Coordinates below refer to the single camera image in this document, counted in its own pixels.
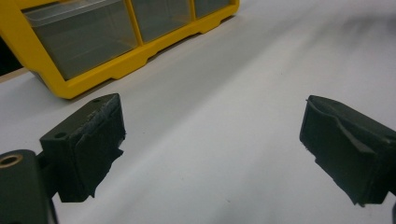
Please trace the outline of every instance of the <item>transparent compartment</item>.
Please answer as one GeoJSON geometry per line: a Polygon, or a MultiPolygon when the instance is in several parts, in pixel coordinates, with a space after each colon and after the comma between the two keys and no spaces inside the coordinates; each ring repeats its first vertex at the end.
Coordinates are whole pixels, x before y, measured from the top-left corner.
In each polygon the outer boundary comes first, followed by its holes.
{"type": "Polygon", "coordinates": [[[79,0],[24,12],[65,80],[137,46],[122,0],[79,0]]]}
{"type": "Polygon", "coordinates": [[[166,35],[191,21],[189,0],[131,0],[144,42],[166,35]]]}
{"type": "Polygon", "coordinates": [[[194,0],[195,16],[201,18],[231,4],[230,0],[194,0]]]}

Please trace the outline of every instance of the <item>white table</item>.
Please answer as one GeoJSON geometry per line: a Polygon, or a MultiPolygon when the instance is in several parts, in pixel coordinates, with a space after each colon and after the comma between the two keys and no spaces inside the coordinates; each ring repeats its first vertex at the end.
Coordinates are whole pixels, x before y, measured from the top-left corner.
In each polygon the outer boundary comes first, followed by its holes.
{"type": "Polygon", "coordinates": [[[354,206],[299,141],[305,99],[328,97],[396,130],[396,1],[242,0],[235,17],[77,99],[32,74],[0,84],[0,152],[118,92],[127,138],[63,224],[391,223],[395,197],[354,206]]]}

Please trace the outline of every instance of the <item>storage organizer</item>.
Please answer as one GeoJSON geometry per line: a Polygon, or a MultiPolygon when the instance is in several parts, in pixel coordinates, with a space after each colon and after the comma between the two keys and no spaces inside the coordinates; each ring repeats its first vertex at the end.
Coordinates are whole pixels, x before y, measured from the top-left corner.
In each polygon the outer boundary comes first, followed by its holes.
{"type": "Polygon", "coordinates": [[[239,0],[1,0],[0,35],[57,96],[73,98],[215,28],[239,0]]]}

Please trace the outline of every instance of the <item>transparent plastic lid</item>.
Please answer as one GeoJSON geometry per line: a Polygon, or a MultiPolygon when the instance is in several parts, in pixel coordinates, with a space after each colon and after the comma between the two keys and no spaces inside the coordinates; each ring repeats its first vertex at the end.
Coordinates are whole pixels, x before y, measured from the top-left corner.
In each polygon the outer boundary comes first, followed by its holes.
{"type": "Polygon", "coordinates": [[[84,12],[105,7],[122,0],[75,0],[56,3],[26,11],[23,14],[33,27],[46,25],[55,21],[64,20],[84,12]]]}

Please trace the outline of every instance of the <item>yellow frame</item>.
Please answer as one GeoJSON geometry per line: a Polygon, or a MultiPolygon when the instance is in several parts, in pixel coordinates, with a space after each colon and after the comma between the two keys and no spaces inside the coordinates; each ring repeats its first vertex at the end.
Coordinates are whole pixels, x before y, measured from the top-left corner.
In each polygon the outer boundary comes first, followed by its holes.
{"type": "Polygon", "coordinates": [[[158,51],[183,38],[198,33],[204,34],[216,28],[222,20],[232,16],[239,8],[239,0],[231,0],[229,6],[197,19],[194,0],[190,0],[191,22],[189,24],[151,42],[143,43],[132,3],[130,0],[124,1],[131,14],[138,46],[69,80],[64,80],[21,12],[23,9],[42,6],[57,2],[57,0],[0,0],[0,36],[3,37],[20,63],[27,69],[38,73],[55,95],[71,99],[108,79],[119,79],[130,74],[144,66],[148,58],[158,51]]]}

